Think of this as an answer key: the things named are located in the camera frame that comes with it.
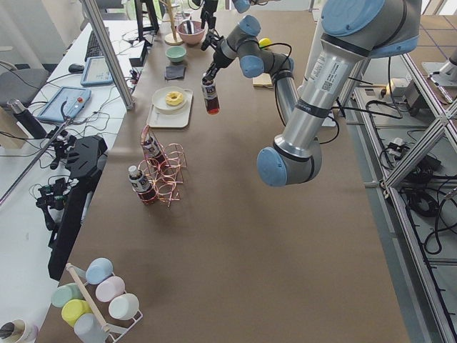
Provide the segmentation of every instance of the donut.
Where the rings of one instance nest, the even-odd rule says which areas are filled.
[[[165,96],[165,102],[170,106],[178,106],[184,101],[184,95],[180,91],[170,91]]]

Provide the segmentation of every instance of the keyboard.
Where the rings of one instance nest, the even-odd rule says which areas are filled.
[[[101,52],[99,41],[97,40],[97,37],[95,37],[95,33],[92,31],[91,35],[89,36],[89,41],[87,42],[86,56],[84,57],[84,61],[87,61],[89,57],[94,56],[103,56],[103,52]]]

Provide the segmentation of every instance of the tablet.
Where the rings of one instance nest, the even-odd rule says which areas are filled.
[[[81,77],[84,87],[112,84],[113,77],[108,69],[104,56],[89,57]]]
[[[84,108],[90,97],[90,89],[61,87],[36,118],[42,122],[63,123],[64,117],[61,110],[65,117],[74,118]]]

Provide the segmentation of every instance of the yellow ball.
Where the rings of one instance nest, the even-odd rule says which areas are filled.
[[[262,38],[260,41],[258,41],[258,46],[261,48],[264,48],[265,46],[268,46],[271,44],[271,39],[268,37]]]

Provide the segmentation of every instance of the robotic arm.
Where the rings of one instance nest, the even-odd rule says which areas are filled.
[[[246,12],[251,5],[264,5],[269,1],[280,1],[280,0],[232,0],[233,5],[235,6],[238,13]],[[208,23],[208,28],[213,30],[216,28],[216,17],[214,12],[217,10],[217,4],[219,0],[192,0],[192,2],[200,7],[201,9],[201,28],[204,29],[206,23]]]
[[[255,47],[260,25],[252,16],[241,20],[227,39],[212,44],[216,52],[206,77],[214,77],[236,57],[246,77],[262,72],[272,76],[286,128],[272,147],[258,154],[258,172],[266,184],[299,184],[318,174],[321,148],[316,134],[352,68],[363,59],[412,51],[420,15],[421,0],[328,0],[322,11],[323,51],[301,96],[295,90],[292,60]]]

